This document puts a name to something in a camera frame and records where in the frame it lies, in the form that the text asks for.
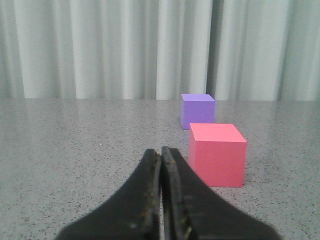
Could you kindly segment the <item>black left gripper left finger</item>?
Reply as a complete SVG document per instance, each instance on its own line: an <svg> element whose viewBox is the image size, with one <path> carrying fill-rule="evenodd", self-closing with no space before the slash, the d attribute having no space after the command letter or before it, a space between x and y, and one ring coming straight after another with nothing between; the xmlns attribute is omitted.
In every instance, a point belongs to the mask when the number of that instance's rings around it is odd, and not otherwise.
<svg viewBox="0 0 320 240"><path fill-rule="evenodd" d="M58 240L158 240L161 157L147 149L128 178L106 202L64 227Z"/></svg>

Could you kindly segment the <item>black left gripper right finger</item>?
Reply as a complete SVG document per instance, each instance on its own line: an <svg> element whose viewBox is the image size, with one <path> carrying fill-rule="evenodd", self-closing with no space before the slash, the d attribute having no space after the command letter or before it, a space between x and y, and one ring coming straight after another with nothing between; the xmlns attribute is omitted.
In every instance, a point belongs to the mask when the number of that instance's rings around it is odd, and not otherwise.
<svg viewBox="0 0 320 240"><path fill-rule="evenodd" d="M279 240L269 225L213 192L176 148L162 147L161 186L167 240Z"/></svg>

